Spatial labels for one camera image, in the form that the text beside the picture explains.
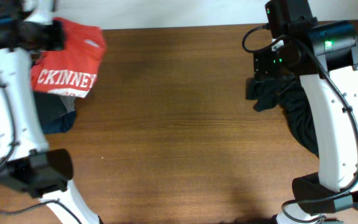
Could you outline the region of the orange t-shirt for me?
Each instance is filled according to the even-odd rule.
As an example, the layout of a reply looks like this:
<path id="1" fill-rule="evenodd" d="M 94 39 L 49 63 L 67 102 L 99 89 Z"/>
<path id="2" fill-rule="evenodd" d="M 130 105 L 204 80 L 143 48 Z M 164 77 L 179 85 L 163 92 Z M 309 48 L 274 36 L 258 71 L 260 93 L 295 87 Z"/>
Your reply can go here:
<path id="1" fill-rule="evenodd" d="M 64 49 L 46 51 L 31 69 L 32 89 L 60 96 L 85 98 L 98 79 L 106 53 L 103 31 L 61 17 Z"/>

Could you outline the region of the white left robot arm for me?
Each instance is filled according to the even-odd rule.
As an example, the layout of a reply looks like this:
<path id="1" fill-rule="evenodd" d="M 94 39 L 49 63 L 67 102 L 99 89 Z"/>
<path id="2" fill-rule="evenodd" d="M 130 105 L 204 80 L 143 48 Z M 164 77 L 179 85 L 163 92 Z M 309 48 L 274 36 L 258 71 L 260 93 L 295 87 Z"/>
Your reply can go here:
<path id="1" fill-rule="evenodd" d="M 0 184 L 36 198 L 62 223 L 100 223 L 73 181 L 67 150 L 50 150 L 30 82 L 32 52 L 62 50 L 55 1 L 0 1 Z"/>

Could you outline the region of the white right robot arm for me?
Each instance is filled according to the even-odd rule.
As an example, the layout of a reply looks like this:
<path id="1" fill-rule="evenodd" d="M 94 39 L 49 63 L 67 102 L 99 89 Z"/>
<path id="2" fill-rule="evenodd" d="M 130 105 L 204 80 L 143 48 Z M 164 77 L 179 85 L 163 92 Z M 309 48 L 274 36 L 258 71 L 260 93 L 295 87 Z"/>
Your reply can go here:
<path id="1" fill-rule="evenodd" d="M 346 21 L 292 30 L 264 24 L 270 45 L 254 51 L 255 77 L 295 77 L 305 92 L 316 135 L 319 171 L 293 180 L 294 198 L 273 223 L 326 223 L 326 217 L 358 210 L 358 38 Z"/>

